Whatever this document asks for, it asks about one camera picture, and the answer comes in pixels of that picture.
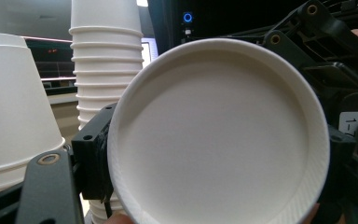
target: blue light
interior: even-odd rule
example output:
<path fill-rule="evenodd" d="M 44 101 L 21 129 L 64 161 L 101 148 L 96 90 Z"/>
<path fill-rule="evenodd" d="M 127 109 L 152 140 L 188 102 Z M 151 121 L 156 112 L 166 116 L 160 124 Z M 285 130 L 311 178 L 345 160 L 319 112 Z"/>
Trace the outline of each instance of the blue light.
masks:
<path fill-rule="evenodd" d="M 183 15 L 183 20 L 185 21 L 185 22 L 188 22 L 188 23 L 190 23 L 190 22 L 192 22 L 193 21 L 193 16 L 191 15 L 191 13 L 185 13 L 184 15 Z"/>

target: white label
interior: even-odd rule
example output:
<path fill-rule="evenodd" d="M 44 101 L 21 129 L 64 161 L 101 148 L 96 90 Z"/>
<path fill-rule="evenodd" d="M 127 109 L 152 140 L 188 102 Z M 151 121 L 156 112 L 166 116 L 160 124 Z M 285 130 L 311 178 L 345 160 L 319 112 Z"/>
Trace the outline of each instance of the white label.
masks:
<path fill-rule="evenodd" d="M 338 129 L 347 135 L 355 136 L 358 127 L 358 111 L 341 112 Z"/>

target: stack of paper cups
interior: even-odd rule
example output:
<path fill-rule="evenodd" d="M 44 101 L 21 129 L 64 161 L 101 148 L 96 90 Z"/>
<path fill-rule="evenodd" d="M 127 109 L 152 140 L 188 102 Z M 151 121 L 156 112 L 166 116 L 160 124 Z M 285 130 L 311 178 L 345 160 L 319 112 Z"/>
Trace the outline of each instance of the stack of paper cups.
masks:
<path fill-rule="evenodd" d="M 23 180 L 30 159 L 64 143 L 25 40 L 0 34 L 0 191 Z"/>
<path fill-rule="evenodd" d="M 117 102 L 142 66 L 141 23 L 136 0 L 73 0 L 71 29 L 82 129 L 104 106 Z M 122 209 L 117 197 L 113 210 Z M 90 202 L 94 223 L 106 216 Z"/>

